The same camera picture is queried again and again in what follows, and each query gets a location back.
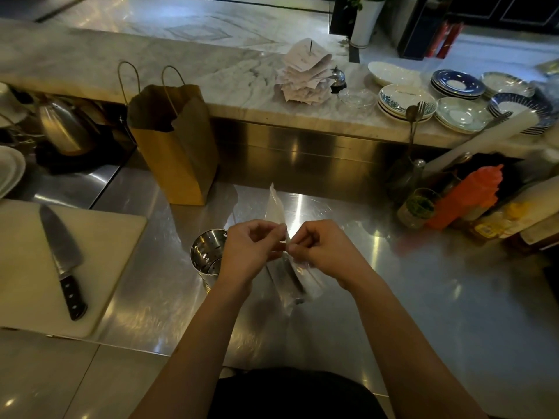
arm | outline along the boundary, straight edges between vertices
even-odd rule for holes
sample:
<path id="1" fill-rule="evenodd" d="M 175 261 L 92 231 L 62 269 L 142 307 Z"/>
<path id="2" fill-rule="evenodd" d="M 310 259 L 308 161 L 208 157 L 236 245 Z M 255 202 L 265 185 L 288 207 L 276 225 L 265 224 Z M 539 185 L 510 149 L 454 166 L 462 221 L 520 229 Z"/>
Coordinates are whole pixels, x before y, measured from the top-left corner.
<path id="1" fill-rule="evenodd" d="M 351 293 L 398 418 L 487 419 L 338 225 L 305 222 L 287 252 Z"/>
<path id="2" fill-rule="evenodd" d="M 229 228 L 217 283 L 130 419 L 206 417 L 252 279 L 266 261 L 281 256 L 285 233 L 285 225 L 266 221 Z"/>

black cabinet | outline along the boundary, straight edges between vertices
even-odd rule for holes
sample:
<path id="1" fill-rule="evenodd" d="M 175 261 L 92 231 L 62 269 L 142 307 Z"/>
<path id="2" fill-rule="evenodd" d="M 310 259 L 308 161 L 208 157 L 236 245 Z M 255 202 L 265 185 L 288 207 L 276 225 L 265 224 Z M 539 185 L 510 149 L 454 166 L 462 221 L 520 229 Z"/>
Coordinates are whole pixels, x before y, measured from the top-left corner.
<path id="1" fill-rule="evenodd" d="M 559 0 L 453 0 L 448 18 L 470 25 L 559 34 Z"/>

chef's knife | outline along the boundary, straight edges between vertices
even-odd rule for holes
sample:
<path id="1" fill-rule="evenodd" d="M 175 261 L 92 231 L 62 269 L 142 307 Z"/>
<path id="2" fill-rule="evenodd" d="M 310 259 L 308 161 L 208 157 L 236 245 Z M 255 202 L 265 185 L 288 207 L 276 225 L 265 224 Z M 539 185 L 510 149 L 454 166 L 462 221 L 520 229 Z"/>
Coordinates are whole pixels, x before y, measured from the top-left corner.
<path id="1" fill-rule="evenodd" d="M 82 300 L 78 282 L 72 276 L 72 269 L 83 262 L 82 254 L 66 226 L 50 207 L 41 204 L 39 215 L 58 271 L 58 279 L 70 318 L 77 321 L 87 310 L 87 304 Z"/>

marble counter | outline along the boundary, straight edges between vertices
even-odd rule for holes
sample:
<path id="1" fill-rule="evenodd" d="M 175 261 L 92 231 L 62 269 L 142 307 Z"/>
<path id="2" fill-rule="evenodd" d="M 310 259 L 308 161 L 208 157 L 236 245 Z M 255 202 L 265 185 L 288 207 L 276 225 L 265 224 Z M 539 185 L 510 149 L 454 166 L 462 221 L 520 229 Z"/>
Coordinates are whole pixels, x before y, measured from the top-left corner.
<path id="1" fill-rule="evenodd" d="M 142 87 L 160 84 L 161 70 L 173 65 L 187 83 L 201 87 L 216 117 L 366 139 L 407 140 L 409 126 L 385 117 L 377 107 L 352 109 L 335 96 L 318 106 L 286 103 L 275 87 L 281 59 L 279 54 L 249 49 L 0 20 L 0 81 L 27 90 L 123 103 L 117 76 L 121 60 L 137 67 Z M 366 65 L 343 58 L 335 58 L 333 64 L 346 72 L 350 88 L 379 90 Z M 127 97 L 132 97 L 134 73 L 128 66 L 122 71 Z M 172 70 L 166 82 L 180 84 Z M 435 120 L 420 125 L 415 138 L 418 144 L 435 147 L 455 147 L 465 139 Z M 539 138 L 515 136 L 493 149 L 524 157 L 541 146 Z"/>

white cutting board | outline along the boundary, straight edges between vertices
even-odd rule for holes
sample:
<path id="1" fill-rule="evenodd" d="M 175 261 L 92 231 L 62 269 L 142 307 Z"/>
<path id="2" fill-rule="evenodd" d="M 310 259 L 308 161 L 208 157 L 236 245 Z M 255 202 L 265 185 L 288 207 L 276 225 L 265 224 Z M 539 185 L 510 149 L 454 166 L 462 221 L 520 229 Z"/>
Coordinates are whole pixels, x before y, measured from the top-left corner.
<path id="1" fill-rule="evenodd" d="M 73 275 L 88 309 L 74 322 L 62 295 L 39 206 L 0 200 L 0 326 L 86 337 L 105 312 L 147 219 L 51 206 L 74 237 L 84 260 L 73 269 Z"/>

